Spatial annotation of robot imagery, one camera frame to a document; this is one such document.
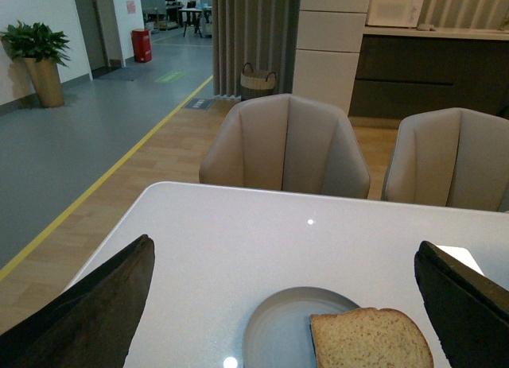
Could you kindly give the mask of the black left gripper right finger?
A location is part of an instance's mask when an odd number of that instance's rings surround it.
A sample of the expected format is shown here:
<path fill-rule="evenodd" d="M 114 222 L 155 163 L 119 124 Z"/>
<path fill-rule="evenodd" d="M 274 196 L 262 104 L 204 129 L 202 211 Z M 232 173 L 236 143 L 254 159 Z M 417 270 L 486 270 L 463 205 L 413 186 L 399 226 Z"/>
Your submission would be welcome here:
<path fill-rule="evenodd" d="M 431 242 L 421 242 L 414 275 L 452 367 L 508 366 L 508 291 Z"/>

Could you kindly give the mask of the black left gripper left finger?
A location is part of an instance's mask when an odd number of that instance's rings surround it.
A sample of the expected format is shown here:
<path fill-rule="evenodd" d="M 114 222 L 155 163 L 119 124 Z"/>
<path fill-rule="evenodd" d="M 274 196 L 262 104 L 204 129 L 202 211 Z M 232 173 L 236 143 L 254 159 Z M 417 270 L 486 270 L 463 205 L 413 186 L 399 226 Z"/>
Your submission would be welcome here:
<path fill-rule="evenodd" d="M 3 367 L 122 367 L 146 305 L 154 242 L 135 239 L 1 336 Z"/>

